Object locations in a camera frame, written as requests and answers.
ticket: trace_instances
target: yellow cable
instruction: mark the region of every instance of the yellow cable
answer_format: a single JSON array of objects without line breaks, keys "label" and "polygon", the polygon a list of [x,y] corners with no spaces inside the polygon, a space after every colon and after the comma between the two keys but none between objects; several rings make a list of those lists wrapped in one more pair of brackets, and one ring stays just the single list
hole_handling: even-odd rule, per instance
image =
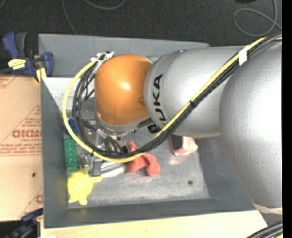
[{"label": "yellow cable", "polygon": [[[251,43],[250,45],[248,45],[248,49],[247,50],[250,50],[251,48],[256,46],[259,42],[263,41],[264,39],[266,39],[266,37],[260,38],[257,41]],[[237,59],[239,59],[239,54],[236,54],[235,56],[233,56],[217,72],[215,72],[213,74],[213,76],[204,84],[204,86],[194,95],[194,97],[183,106],[183,108],[157,133],[157,135],[154,138],[157,138],[162,132],[166,131],[181,116],[181,114],[191,105],[191,102],[193,102],[203,91],[205,91]],[[64,124],[66,126],[67,131],[72,136],[72,138],[74,138],[74,140],[81,147],[83,147],[86,151],[88,151],[90,153],[93,153],[96,157],[101,158],[102,160],[105,160],[105,161],[118,162],[118,163],[124,163],[124,162],[132,161],[132,160],[138,158],[139,156],[141,156],[143,153],[139,153],[139,154],[130,156],[128,158],[123,158],[123,159],[112,159],[112,158],[105,157],[105,156],[100,155],[97,152],[93,151],[93,149],[91,147],[89,147],[84,142],[82,142],[74,134],[73,130],[71,129],[71,127],[70,127],[70,125],[68,123],[67,115],[66,115],[66,105],[67,105],[67,99],[68,99],[68,97],[70,95],[70,92],[71,92],[71,88],[76,83],[76,81],[84,74],[84,72],[86,72],[94,64],[95,61],[97,61],[97,60],[95,59],[91,63],[87,64],[83,69],[81,69],[77,73],[77,75],[72,79],[71,83],[69,84],[69,86],[68,86],[68,88],[67,88],[67,90],[65,92],[64,100],[63,100],[63,108],[62,108],[62,115],[63,115]]]},{"label": "yellow cable", "polygon": [[64,99],[63,99],[63,105],[62,105],[62,116],[63,116],[64,125],[65,125],[68,133],[75,140],[75,142],[78,143],[86,151],[88,151],[90,153],[93,153],[96,157],[98,157],[98,158],[100,158],[102,160],[105,160],[105,161],[117,162],[117,163],[125,163],[125,162],[132,161],[132,160],[138,158],[139,156],[141,156],[143,153],[139,153],[139,154],[136,154],[136,155],[127,157],[127,158],[123,158],[123,159],[112,159],[112,158],[105,157],[105,156],[103,156],[101,154],[98,154],[97,152],[93,151],[93,149],[91,147],[89,147],[81,139],[79,139],[75,135],[75,133],[73,132],[70,124],[68,123],[67,114],[66,114],[66,108],[67,108],[67,100],[68,100],[68,97],[70,95],[71,89],[75,85],[76,81],[95,63],[95,61],[97,61],[97,59],[93,60],[92,62],[90,62],[89,64],[87,64],[84,68],[82,68],[76,74],[76,76],[72,79],[72,81],[70,82],[69,86],[66,89],[66,92],[64,94]]},{"label": "yellow cable", "polygon": [[[257,41],[253,42],[252,44],[248,45],[248,49],[250,50],[251,48],[253,48],[255,45],[257,45],[259,42],[261,42],[262,40],[264,40],[266,37],[264,38],[260,38]],[[235,56],[233,56],[230,60],[228,60],[217,72],[215,72],[213,74],[213,76],[204,84],[204,86],[194,95],[194,97],[188,102],[186,103],[183,108],[165,125],[165,127],[163,127],[158,134],[154,137],[157,138],[163,131],[167,130],[171,124],[173,124],[175,122],[175,120],[177,120],[181,114],[184,112],[184,110],[191,105],[191,102],[193,102],[203,91],[205,91],[219,76],[220,74],[222,74],[231,64],[233,64],[237,59],[239,58],[239,55],[236,54]]]}]

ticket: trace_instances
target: blue clamp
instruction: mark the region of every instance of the blue clamp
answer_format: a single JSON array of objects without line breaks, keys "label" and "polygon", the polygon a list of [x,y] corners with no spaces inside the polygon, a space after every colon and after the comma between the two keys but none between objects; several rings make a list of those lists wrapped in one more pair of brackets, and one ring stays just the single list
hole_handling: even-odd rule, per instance
[{"label": "blue clamp", "polygon": [[43,209],[35,210],[21,218],[23,223],[20,227],[13,230],[10,234],[5,235],[3,238],[25,238],[27,237],[39,223],[35,218],[43,215]]},{"label": "blue clamp", "polygon": [[24,46],[25,46],[25,38],[27,33],[18,33],[9,32],[7,33],[3,39],[2,43],[4,48],[10,53],[12,57],[12,61],[14,59],[22,59],[24,60],[23,64],[20,64],[19,67],[11,67],[11,74],[27,74],[33,76],[37,79],[37,70],[39,68],[35,68],[33,66],[34,62],[44,62],[44,69],[46,72],[46,76],[51,76],[53,71],[53,54],[51,52],[44,52],[42,56],[38,59],[29,58],[25,55]]}]

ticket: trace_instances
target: brown cardboard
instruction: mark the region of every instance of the brown cardboard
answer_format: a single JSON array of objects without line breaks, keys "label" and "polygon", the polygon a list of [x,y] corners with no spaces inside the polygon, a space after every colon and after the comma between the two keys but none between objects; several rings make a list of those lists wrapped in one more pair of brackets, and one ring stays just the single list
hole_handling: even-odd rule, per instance
[{"label": "brown cardboard", "polygon": [[0,221],[43,206],[40,84],[0,76]]}]

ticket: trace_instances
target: yellow rubber toy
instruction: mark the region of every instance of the yellow rubber toy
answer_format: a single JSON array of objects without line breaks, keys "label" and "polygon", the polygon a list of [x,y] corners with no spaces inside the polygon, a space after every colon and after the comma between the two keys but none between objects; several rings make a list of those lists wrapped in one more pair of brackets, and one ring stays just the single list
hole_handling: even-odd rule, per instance
[{"label": "yellow rubber toy", "polygon": [[81,205],[87,205],[87,197],[92,192],[94,184],[101,180],[101,176],[90,177],[84,170],[73,172],[67,179],[69,203],[79,201]]}]

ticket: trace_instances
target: black carpet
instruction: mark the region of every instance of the black carpet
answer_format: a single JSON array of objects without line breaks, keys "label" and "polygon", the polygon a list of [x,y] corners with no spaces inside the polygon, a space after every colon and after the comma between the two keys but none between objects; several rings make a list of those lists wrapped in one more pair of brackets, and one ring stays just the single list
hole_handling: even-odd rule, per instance
[{"label": "black carpet", "polygon": [[[111,10],[95,8],[83,0],[63,1],[73,27],[64,14],[62,0],[6,0],[0,9],[0,34],[27,32],[26,50],[35,53],[38,33],[190,40],[211,46],[246,45],[270,29],[272,22],[254,12],[241,12],[237,23],[256,35],[249,36],[234,24],[233,15],[237,10],[253,9],[275,18],[272,0],[87,0],[108,8],[123,2]],[[275,3],[276,20],[281,26],[282,0]],[[280,32],[275,26],[266,35]],[[6,68],[9,59],[0,43],[0,69]],[[0,237],[18,225],[0,223]]]}]

